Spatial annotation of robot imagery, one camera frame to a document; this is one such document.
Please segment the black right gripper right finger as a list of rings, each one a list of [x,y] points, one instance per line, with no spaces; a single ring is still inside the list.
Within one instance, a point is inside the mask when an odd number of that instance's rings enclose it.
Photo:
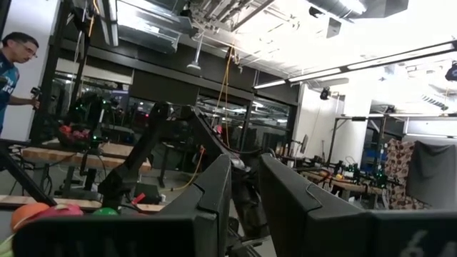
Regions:
[[[457,257],[457,211],[362,209],[267,153],[258,177],[277,257]]]

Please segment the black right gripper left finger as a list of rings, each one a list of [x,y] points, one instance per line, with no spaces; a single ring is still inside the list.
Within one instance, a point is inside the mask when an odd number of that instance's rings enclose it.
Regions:
[[[13,237],[14,257],[224,257],[231,160],[220,155],[153,215],[41,218]]]

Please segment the pink dragon fruit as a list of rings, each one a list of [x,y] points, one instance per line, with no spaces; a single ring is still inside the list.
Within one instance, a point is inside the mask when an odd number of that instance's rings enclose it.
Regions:
[[[82,216],[84,212],[74,204],[57,204],[37,213],[34,218],[49,218],[60,216]]]

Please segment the round orange fruit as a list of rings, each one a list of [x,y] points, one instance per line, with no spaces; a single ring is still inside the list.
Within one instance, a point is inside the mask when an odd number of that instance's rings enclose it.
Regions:
[[[45,203],[29,203],[16,209],[10,221],[10,228],[12,232],[16,232],[29,220],[33,219],[36,215],[50,208]]]

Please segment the background fruit basket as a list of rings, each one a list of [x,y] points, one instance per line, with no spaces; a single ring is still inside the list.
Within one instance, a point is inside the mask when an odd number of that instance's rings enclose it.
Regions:
[[[89,129],[80,125],[60,125],[57,138],[62,146],[82,151],[90,146],[89,133]]]

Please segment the background table with arms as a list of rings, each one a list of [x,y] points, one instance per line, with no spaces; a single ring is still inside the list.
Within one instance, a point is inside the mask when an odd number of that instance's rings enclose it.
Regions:
[[[361,171],[357,163],[331,163],[323,156],[279,156],[278,159],[333,195],[348,202],[358,201],[368,209],[387,209],[388,187],[396,184],[396,181],[382,173]]]

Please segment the brown patterned cloth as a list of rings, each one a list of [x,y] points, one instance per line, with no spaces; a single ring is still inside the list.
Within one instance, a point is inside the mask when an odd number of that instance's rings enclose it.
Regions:
[[[430,206],[406,193],[409,164],[415,143],[391,139],[386,147],[386,163],[384,173],[392,178],[387,188],[388,209],[393,210],[422,210]]]

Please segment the dark grey cloth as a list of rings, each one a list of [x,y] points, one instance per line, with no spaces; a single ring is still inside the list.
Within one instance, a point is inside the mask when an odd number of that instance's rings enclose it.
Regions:
[[[457,209],[457,146],[416,141],[406,193],[434,209]]]

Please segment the ceiling light strip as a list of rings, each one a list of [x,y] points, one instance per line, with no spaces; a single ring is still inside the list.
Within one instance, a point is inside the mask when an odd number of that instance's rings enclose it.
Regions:
[[[280,86],[283,84],[293,84],[300,81],[308,81],[314,79],[320,79],[327,76],[335,76],[345,73],[351,73],[354,71],[360,71],[364,69],[374,69],[381,66],[387,66],[391,64],[398,64],[406,61],[412,61],[416,59],[428,58],[432,56],[437,56],[441,54],[447,54],[457,51],[457,39],[452,41],[447,41],[439,44],[434,44],[430,46],[424,46],[418,49],[413,49],[409,51],[404,51],[397,54],[391,54],[388,56],[377,57],[374,59],[369,59],[365,61],[359,61],[356,63],[337,66],[329,69],[324,69],[321,71],[315,71],[308,74],[291,77],[288,79],[279,79],[275,81],[270,81],[264,84],[255,85],[253,88],[256,90],[266,89],[270,87]]]

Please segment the wooden background table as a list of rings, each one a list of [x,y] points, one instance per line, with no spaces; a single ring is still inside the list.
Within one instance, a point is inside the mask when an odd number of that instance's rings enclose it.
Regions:
[[[117,143],[103,143],[100,153],[89,154],[86,166],[88,168],[112,169],[122,164],[133,150],[133,146]],[[56,139],[47,141],[38,147],[27,147],[22,150],[22,156],[27,161],[37,163],[56,163],[78,166],[83,158],[82,153],[61,148]]]

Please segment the person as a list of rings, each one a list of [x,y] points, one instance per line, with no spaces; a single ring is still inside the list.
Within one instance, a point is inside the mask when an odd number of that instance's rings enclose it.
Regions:
[[[0,135],[8,106],[30,105],[38,109],[40,102],[37,96],[30,99],[13,96],[20,73],[16,64],[24,64],[36,57],[38,41],[23,32],[14,31],[1,40],[0,47]]]

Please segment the metal ventilation duct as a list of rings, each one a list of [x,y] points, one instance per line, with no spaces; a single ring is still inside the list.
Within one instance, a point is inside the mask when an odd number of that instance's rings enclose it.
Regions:
[[[83,19],[95,18],[106,45],[121,40],[173,54],[183,35],[195,36],[190,0],[71,0]]]

